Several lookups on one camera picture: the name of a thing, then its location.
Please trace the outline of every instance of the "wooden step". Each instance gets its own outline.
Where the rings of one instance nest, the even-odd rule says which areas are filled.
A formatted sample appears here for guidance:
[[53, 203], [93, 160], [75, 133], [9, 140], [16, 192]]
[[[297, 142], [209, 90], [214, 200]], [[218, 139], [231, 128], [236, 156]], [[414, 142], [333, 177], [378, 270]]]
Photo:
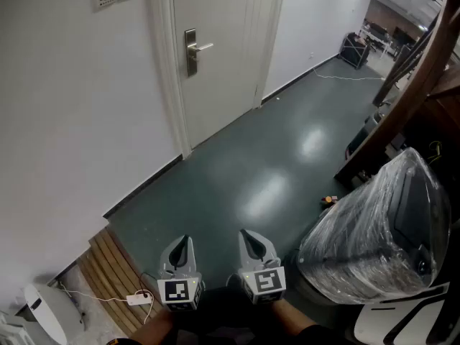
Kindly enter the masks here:
[[[78, 260], [78, 266], [95, 296], [100, 299], [126, 299], [142, 288], [147, 288], [155, 296], [150, 318], [155, 317], [162, 306], [156, 290], [142, 278], [132, 265], [126, 251], [116, 237], [107, 229], [100, 231], [90, 240], [91, 248]], [[118, 327], [130, 336], [146, 321], [150, 305], [133, 305], [118, 300], [100, 302]]]

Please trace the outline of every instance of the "plastic wrap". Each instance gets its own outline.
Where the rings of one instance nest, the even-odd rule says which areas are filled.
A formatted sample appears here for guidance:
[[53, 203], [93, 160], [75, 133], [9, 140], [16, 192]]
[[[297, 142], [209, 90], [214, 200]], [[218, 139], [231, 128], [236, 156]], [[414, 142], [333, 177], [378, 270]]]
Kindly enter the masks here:
[[320, 218], [300, 246], [298, 268], [339, 304], [416, 295], [436, 278], [449, 229], [449, 199], [409, 148]]

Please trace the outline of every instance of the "dark green floor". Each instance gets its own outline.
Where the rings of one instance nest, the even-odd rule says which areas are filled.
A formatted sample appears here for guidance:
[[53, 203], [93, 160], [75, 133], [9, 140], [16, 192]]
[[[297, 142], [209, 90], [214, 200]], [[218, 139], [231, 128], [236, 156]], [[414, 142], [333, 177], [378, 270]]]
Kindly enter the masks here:
[[[338, 59], [318, 73], [379, 77]], [[242, 228], [270, 239], [283, 257], [315, 222], [321, 197], [347, 193], [334, 174], [381, 85], [311, 73], [279, 101], [250, 111], [199, 146], [110, 218], [137, 268], [156, 274], [162, 250], [189, 234], [207, 288], [223, 286], [240, 267]], [[335, 324], [335, 308], [288, 298], [313, 319]]]

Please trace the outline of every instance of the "white door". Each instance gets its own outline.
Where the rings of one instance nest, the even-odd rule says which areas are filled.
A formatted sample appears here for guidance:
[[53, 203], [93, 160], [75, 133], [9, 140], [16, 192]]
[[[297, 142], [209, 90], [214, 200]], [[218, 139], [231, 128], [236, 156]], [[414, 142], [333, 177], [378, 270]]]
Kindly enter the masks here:
[[[252, 109], [275, 0], [174, 0], [175, 31], [190, 146]], [[185, 31], [195, 29], [197, 71], [188, 74]]]

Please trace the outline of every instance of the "door frame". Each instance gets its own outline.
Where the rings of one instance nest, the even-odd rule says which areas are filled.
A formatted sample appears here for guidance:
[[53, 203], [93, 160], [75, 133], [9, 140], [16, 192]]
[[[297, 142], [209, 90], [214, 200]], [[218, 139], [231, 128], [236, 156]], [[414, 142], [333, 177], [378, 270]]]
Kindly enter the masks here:
[[[160, 69], [160, 85], [166, 101], [167, 113], [172, 124], [174, 138], [184, 158], [192, 153], [188, 138], [185, 107], [180, 84], [180, 63], [176, 42], [174, 0], [149, 0], [152, 16], [152, 37], [155, 59]], [[273, 46], [280, 20], [282, 0], [274, 0], [270, 11], [268, 35], [262, 52], [262, 65], [257, 90], [252, 108], [262, 104], [262, 96], [267, 82], [268, 71], [272, 59]]]

